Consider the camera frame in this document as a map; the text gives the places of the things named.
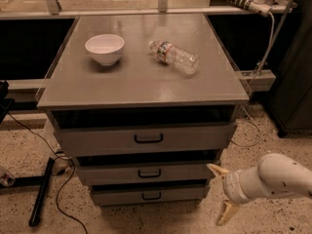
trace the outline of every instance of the drawer handle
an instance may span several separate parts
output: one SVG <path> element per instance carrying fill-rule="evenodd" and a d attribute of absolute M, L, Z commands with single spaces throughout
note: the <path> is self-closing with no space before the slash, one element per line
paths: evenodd
<path fill-rule="evenodd" d="M 158 170 L 158 174 L 157 174 L 157 175 L 142 175 L 140 170 L 137 171 L 137 175 L 138 175 L 140 178 L 159 177 L 159 176 L 161 176 L 161 174 L 162 174 L 162 171 L 161 171 L 161 170 Z"/>
<path fill-rule="evenodd" d="M 135 142 L 138 144 L 159 143 L 163 140 L 164 140 L 163 134 L 160 134 L 158 139 L 151 139 L 151 140 L 139 140 L 137 135 L 135 135 Z"/>
<path fill-rule="evenodd" d="M 142 199 L 143 200 L 158 200 L 158 199 L 161 199 L 161 197 L 162 197 L 162 193 L 161 192 L 159 192 L 158 196 L 152 197 L 152 198 L 145 197 L 144 193 L 142 193 Z"/>

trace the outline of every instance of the gray drawer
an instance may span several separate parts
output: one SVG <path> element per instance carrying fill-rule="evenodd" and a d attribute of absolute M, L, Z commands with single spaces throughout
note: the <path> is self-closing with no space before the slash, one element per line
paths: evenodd
<path fill-rule="evenodd" d="M 227 147 L 236 124 L 136 129 L 60 130 L 60 145 L 68 156 L 127 154 Z"/>
<path fill-rule="evenodd" d="M 114 206 L 166 201 L 195 200 L 207 197 L 208 185 L 194 184 L 178 186 L 177 188 L 155 188 L 124 191 L 97 191 L 92 193 L 92 199 L 98 206 Z"/>
<path fill-rule="evenodd" d="M 85 185 L 146 183 L 155 181 L 207 179 L 213 177 L 206 165 L 175 165 L 134 168 L 77 168 Z"/>

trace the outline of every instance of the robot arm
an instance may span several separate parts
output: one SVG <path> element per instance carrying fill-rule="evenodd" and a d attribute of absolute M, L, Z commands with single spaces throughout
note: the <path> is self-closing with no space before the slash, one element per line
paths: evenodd
<path fill-rule="evenodd" d="M 219 225 L 237 213 L 240 205 L 256 198 L 305 196 L 312 199 L 312 171 L 283 154 L 264 155 L 256 167 L 246 170 L 227 171 L 213 164 L 209 164 L 209 168 L 223 177 L 224 192 L 229 199 L 224 202 L 226 209 Z"/>

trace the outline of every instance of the speckled floor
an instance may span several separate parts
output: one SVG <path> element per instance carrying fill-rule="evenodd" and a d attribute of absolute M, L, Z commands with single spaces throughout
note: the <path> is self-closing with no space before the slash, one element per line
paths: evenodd
<path fill-rule="evenodd" d="M 222 166 L 245 169 L 254 166 L 257 159 L 268 152 L 284 153 L 312 169 L 312 136 L 293 134 L 280 139 L 277 129 L 259 104 L 249 105 L 248 112 L 261 130 L 261 140 L 253 147 L 240 147 L 233 143 L 224 150 Z M 13 115 L 37 134 L 45 135 L 46 116 L 31 111 Z M 259 137 L 257 129 L 243 119 L 238 119 L 234 140 L 250 145 Z M 0 125 L 1 165 L 14 176 L 39 176 L 46 166 L 51 152 L 46 143 L 30 131 L 23 129 L 9 116 Z M 29 227 L 28 221 L 35 203 L 38 187 L 5 189 L 0 193 L 0 233 L 85 233 L 76 221 L 61 214 L 56 206 L 56 195 L 71 171 L 51 179 L 45 199 L 41 222 Z M 98 233 L 311 233 L 312 201 L 306 198 L 284 200 L 256 200 L 243 207 L 225 226 L 216 226 L 222 192 L 221 179 L 211 182 L 211 190 L 201 202 L 186 201 L 162 204 L 145 204 L 96 207 L 87 187 L 76 175 L 60 193 L 60 207 L 79 218 L 88 232 Z"/>

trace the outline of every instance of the black cable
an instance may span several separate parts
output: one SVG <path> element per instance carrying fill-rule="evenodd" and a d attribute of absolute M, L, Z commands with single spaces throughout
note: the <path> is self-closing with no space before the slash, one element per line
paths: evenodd
<path fill-rule="evenodd" d="M 71 160 L 71 159 L 70 159 L 69 157 L 67 157 L 67 156 L 57 157 L 57 158 L 55 159 L 55 161 L 56 161 L 57 159 L 61 159 L 61 160 Z M 57 174 L 51 175 L 51 176 L 61 176 L 62 174 L 65 173 L 65 170 L 66 170 L 66 168 L 64 168 L 63 170 L 59 171 Z"/>
<path fill-rule="evenodd" d="M 72 216 L 72 215 L 70 215 L 70 214 L 67 214 L 66 212 L 64 212 L 64 211 L 59 207 L 59 194 L 60 194 L 61 190 L 64 188 L 64 186 L 72 179 L 72 177 L 73 177 L 73 175 L 74 175 L 74 173 L 75 173 L 75 171 L 76 171 L 76 166 L 75 166 L 75 163 L 73 162 L 73 160 L 72 160 L 70 157 L 68 157 L 68 156 L 58 156 L 58 155 L 54 152 L 54 150 L 53 150 L 53 148 L 51 147 L 51 145 L 50 145 L 42 136 L 40 136 L 39 134 L 33 132 L 30 128 L 28 128 L 27 126 L 25 126 L 22 122 L 20 122 L 19 120 L 17 120 L 15 117 L 13 117 L 13 116 L 11 115 L 11 113 L 8 112 L 8 115 L 9 115 L 16 123 L 20 124 L 21 126 L 23 126 L 24 128 L 26 128 L 27 130 L 29 130 L 32 134 L 34 134 L 34 135 L 40 137 L 41 139 L 43 139 L 43 140 L 46 142 L 46 144 L 49 146 L 50 150 L 54 153 L 54 155 L 57 156 L 57 158 L 55 159 L 55 161 L 56 161 L 57 159 L 64 159 L 64 158 L 65 158 L 66 160 L 70 160 L 70 161 L 71 161 L 72 166 L 70 166 L 70 167 L 73 167 L 73 170 L 72 170 L 71 175 L 70 175 L 69 178 L 67 179 L 67 181 L 66 181 L 66 182 L 60 187 L 60 189 L 58 190 L 58 194 L 57 194 L 57 198 L 56 198 L 56 200 L 57 200 L 57 208 L 58 208 L 58 210 L 59 210 L 63 215 L 65 215 L 65 216 L 67 216 L 67 217 L 69 217 L 69 218 L 71 218 L 71 219 L 73 219 L 73 220 L 79 222 L 79 223 L 82 225 L 82 227 L 84 228 L 86 234 L 88 234 L 87 228 L 86 228 L 85 224 L 84 224 L 82 221 L 80 221 L 78 218 L 76 218 L 76 217 L 74 217 L 74 216 Z"/>
<path fill-rule="evenodd" d="M 85 224 L 80 221 L 79 219 L 77 219 L 76 217 L 70 215 L 70 214 L 67 214 L 66 212 L 64 212 L 60 207 L 59 207 L 59 194 L 61 192 L 61 190 L 64 188 L 64 186 L 71 180 L 71 178 L 73 177 L 74 173 L 75 173 L 75 170 L 76 170 L 76 166 L 75 166 L 75 163 L 73 162 L 73 160 L 71 158 L 69 158 L 69 160 L 72 162 L 72 165 L 73 165 L 73 170 L 72 170 L 72 173 L 70 175 L 70 177 L 68 178 L 68 180 L 60 187 L 59 191 L 58 191 L 58 194 L 57 194 L 57 207 L 58 207 L 58 210 L 63 214 L 63 215 L 66 215 L 67 217 L 79 222 L 82 227 L 84 228 L 86 234 L 88 234 L 88 231 L 87 231 L 87 228 L 85 226 Z"/>
<path fill-rule="evenodd" d="M 255 141 L 255 143 L 252 143 L 252 144 L 249 144 L 249 145 L 244 145 L 244 144 L 237 143 L 236 141 L 234 141 L 232 139 L 231 139 L 231 142 L 233 144 L 237 145 L 237 146 L 240 146 L 240 147 L 252 147 L 252 146 L 258 145 L 261 142 L 261 130 L 260 130 L 260 128 L 253 121 L 248 121 L 248 120 L 244 120 L 244 121 L 254 125 L 256 127 L 256 129 L 258 130 L 258 132 L 260 134 L 260 137 Z"/>

